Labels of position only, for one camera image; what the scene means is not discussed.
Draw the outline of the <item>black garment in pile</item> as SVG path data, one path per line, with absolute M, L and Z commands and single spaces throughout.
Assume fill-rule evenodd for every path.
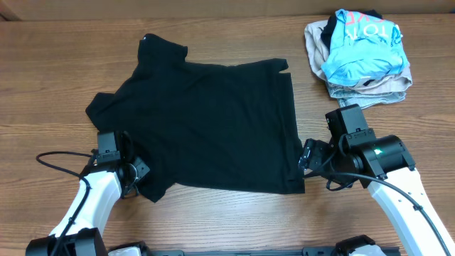
M 361 13 L 368 15 L 368 16 L 375 17 L 375 18 L 382 18 L 382 15 L 379 14 L 374 9 L 367 10 L 367 11 L 361 11 Z M 328 23 L 321 32 L 321 40 L 324 43 L 324 45 L 327 47 L 327 49 L 330 49 L 330 47 L 331 47 L 331 37 L 332 37 L 334 29 L 336 27 L 336 23 L 337 23 L 336 15 L 333 14 L 328 18 Z

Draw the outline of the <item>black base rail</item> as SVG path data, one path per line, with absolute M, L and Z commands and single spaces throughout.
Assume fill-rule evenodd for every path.
M 335 247 L 303 247 L 299 250 L 241 250 L 184 252 L 182 250 L 152 250 L 152 256 L 332 256 L 336 255 Z

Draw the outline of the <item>light blue printed t-shirt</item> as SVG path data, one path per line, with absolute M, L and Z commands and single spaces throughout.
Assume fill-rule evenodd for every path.
M 335 17 L 330 52 L 321 66 L 330 83 L 353 87 L 397 75 L 410 64 L 396 23 L 344 9 Z

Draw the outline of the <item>grey denim folded garment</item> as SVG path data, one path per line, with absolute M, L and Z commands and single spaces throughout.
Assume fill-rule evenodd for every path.
M 336 99 L 339 107 L 359 105 L 364 110 L 374 105 L 398 103 L 406 98 L 406 92 L 386 92 L 380 94 L 361 94 L 347 87 L 332 86 L 326 82 L 329 96 Z

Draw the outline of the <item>beige folded garment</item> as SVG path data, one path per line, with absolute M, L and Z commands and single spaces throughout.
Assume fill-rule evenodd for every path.
M 388 95 L 394 92 L 404 92 L 412 85 L 412 75 L 408 65 L 400 74 L 386 75 L 380 80 L 373 80 L 367 85 L 363 79 L 353 87 L 337 85 L 327 81 L 321 66 L 326 62 L 329 50 L 321 39 L 323 29 L 328 21 L 316 21 L 310 23 L 304 29 L 306 50 L 309 57 L 309 64 L 312 72 L 322 79 L 328 86 L 331 97 L 367 97 L 372 95 Z

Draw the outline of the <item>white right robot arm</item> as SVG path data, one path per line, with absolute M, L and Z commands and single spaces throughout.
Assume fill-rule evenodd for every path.
M 416 163 L 395 135 L 378 138 L 358 105 L 326 114 L 331 140 L 307 139 L 299 168 L 336 190 L 359 181 L 385 212 L 408 255 L 453 255 L 454 241 L 432 206 Z

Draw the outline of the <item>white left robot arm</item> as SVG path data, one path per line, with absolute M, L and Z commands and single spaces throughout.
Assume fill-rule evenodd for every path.
M 29 242 L 26 256 L 150 255 L 144 242 L 133 242 L 107 249 L 102 235 L 115 203 L 129 194 L 139 195 L 137 184 L 150 171 L 135 154 L 132 138 L 127 132 L 100 132 L 97 148 L 81 173 L 76 173 L 42 160 L 54 151 L 41 153 L 36 161 L 49 168 L 79 179 L 78 192 L 60 223 L 44 238 Z

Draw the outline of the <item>black t-shirt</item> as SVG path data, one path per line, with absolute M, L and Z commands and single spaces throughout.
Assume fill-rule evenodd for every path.
M 99 131 L 127 132 L 149 167 L 139 192 L 158 201 L 179 183 L 303 193 L 303 146 L 287 62 L 200 64 L 188 62 L 187 53 L 185 46 L 145 35 L 132 76 L 87 106 Z

